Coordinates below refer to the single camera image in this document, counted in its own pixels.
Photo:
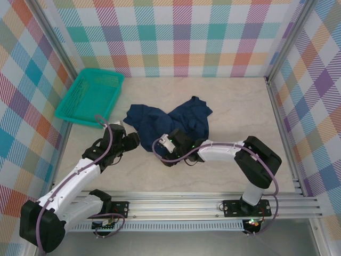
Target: white marble surface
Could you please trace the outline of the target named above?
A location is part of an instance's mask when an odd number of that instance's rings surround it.
[[[130,105],[142,103],[166,113],[193,95],[207,102],[213,113],[208,117],[209,139],[239,141],[257,136],[283,160],[276,174],[280,192],[294,186],[263,78],[126,78],[109,123],[122,120]],[[135,131],[125,124],[127,133]],[[81,154],[102,129],[74,124],[56,181],[61,181],[79,161]],[[85,190],[242,192],[247,178],[234,162],[184,162],[164,166],[153,153],[141,146],[124,153],[122,160],[108,167]],[[273,184],[269,190],[274,191]]]

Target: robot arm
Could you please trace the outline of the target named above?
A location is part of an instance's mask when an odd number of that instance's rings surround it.
[[[118,124],[110,124],[110,129],[113,143],[109,152],[100,161],[79,172],[107,150],[110,139],[108,129],[105,130],[102,139],[85,150],[76,167],[56,187],[37,202],[28,200],[22,206],[19,229],[22,238],[37,245],[37,219],[47,201],[50,202],[40,221],[40,240],[45,252],[53,251],[61,243],[65,233],[79,222],[98,213],[110,213],[111,197],[107,198],[108,195],[103,197],[105,193],[99,190],[90,192],[83,201],[71,204],[91,180],[113,164],[115,158],[121,157],[124,152],[133,150],[140,144],[137,133],[126,135],[124,127]]]
[[[232,146],[226,146],[223,142],[205,139],[193,141],[184,132],[176,129],[170,135],[164,134],[159,143],[168,150],[165,156],[167,160],[179,159],[193,148],[199,147],[199,150],[187,156],[186,159],[193,162],[235,161],[250,182],[240,200],[241,208],[246,215],[249,215],[260,202],[263,191],[270,186],[272,178],[254,156],[238,146],[253,151],[268,166],[273,175],[277,173],[282,163],[281,158],[275,152],[254,136],[249,136],[245,141],[229,143]],[[164,162],[164,164],[172,166],[176,163]]]

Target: purple cable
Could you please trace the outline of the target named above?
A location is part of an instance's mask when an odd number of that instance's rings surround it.
[[[161,161],[163,162],[166,162],[166,163],[176,163],[176,162],[179,162],[183,159],[186,159],[186,157],[188,157],[189,155],[191,155],[193,152],[199,150],[200,148],[207,148],[207,147],[211,147],[211,146],[228,146],[228,147],[236,147],[236,148],[240,148],[244,151],[246,151],[247,153],[249,153],[250,155],[254,156],[257,161],[259,161],[261,163],[261,165],[266,169],[266,171],[268,172],[269,176],[271,177],[271,179],[273,180],[273,183],[275,184],[275,192],[274,193],[271,193],[271,194],[264,194],[263,196],[273,196],[275,198],[275,201],[276,201],[276,210],[275,210],[275,214],[273,216],[273,218],[271,219],[270,223],[263,229],[261,230],[260,232],[258,232],[257,234],[262,234],[263,232],[265,232],[266,230],[269,229],[269,227],[273,224],[273,222],[275,221],[276,217],[277,217],[277,214],[278,214],[278,208],[279,208],[279,205],[278,205],[278,199],[276,197],[276,195],[278,194],[278,191],[279,191],[279,187],[278,187],[278,182],[275,178],[275,176],[272,174],[271,170],[269,169],[269,167],[263,162],[263,160],[256,154],[254,153],[253,151],[251,151],[250,149],[246,148],[246,147],[243,147],[241,145],[238,145],[238,144],[235,144],[235,143],[230,143],[230,142],[212,142],[210,144],[206,144],[206,145],[201,145],[199,147],[196,147],[196,148],[193,148],[191,151],[189,151],[186,155],[178,158],[178,159],[175,159],[175,160],[167,160],[167,159],[163,159],[162,156],[160,156],[158,153],[156,153],[155,151],[155,144],[160,140],[161,138],[155,140],[152,144],[152,150],[153,150],[153,153],[156,155],[156,157],[158,159],[160,159]]]
[[[119,214],[119,213],[96,214],[96,215],[92,215],[90,218],[94,218],[94,217],[106,217],[106,216],[116,216],[116,217],[120,217],[120,218],[123,219],[123,222],[122,222],[121,226],[120,226],[117,230],[110,232],[110,233],[109,233],[108,235],[106,235],[106,236],[100,236],[99,234],[97,234],[97,230],[98,230],[99,228],[96,228],[96,229],[95,229],[95,234],[96,234],[97,237],[108,238],[108,237],[110,237],[110,236],[113,236],[114,234],[117,234],[117,233],[123,228],[124,223],[126,222],[126,219],[124,218],[124,216],[123,216],[122,214]]]
[[[105,150],[105,152],[99,157],[97,158],[95,161],[89,163],[87,166],[82,167],[78,173],[83,172],[85,169],[89,168],[90,166],[96,164],[99,160],[101,160],[110,150],[111,145],[112,145],[112,140],[113,140],[113,136],[112,136],[112,130],[110,129],[110,126],[107,122],[107,120],[105,120],[102,116],[100,115],[95,115],[96,121],[102,125],[103,127],[105,127],[106,129],[108,129],[109,131],[109,135],[110,135],[110,141],[109,141],[109,145],[107,147],[107,149]],[[71,180],[75,175],[77,175],[76,173],[73,173],[71,176],[69,176],[62,184],[60,184],[57,189],[53,192],[53,194],[51,195],[51,199],[53,200],[53,198],[56,196],[56,194],[59,192],[59,190],[69,181]],[[44,214],[44,211],[46,210],[48,204],[50,203],[50,200],[47,200],[46,203],[44,204],[43,208],[41,209],[41,211],[39,212],[38,215],[38,219],[37,219],[37,224],[36,224],[36,238],[37,238],[37,245],[38,248],[40,250],[40,252],[43,255],[46,255],[43,246],[42,246],[42,240],[40,239],[40,222],[42,220],[42,216]]]

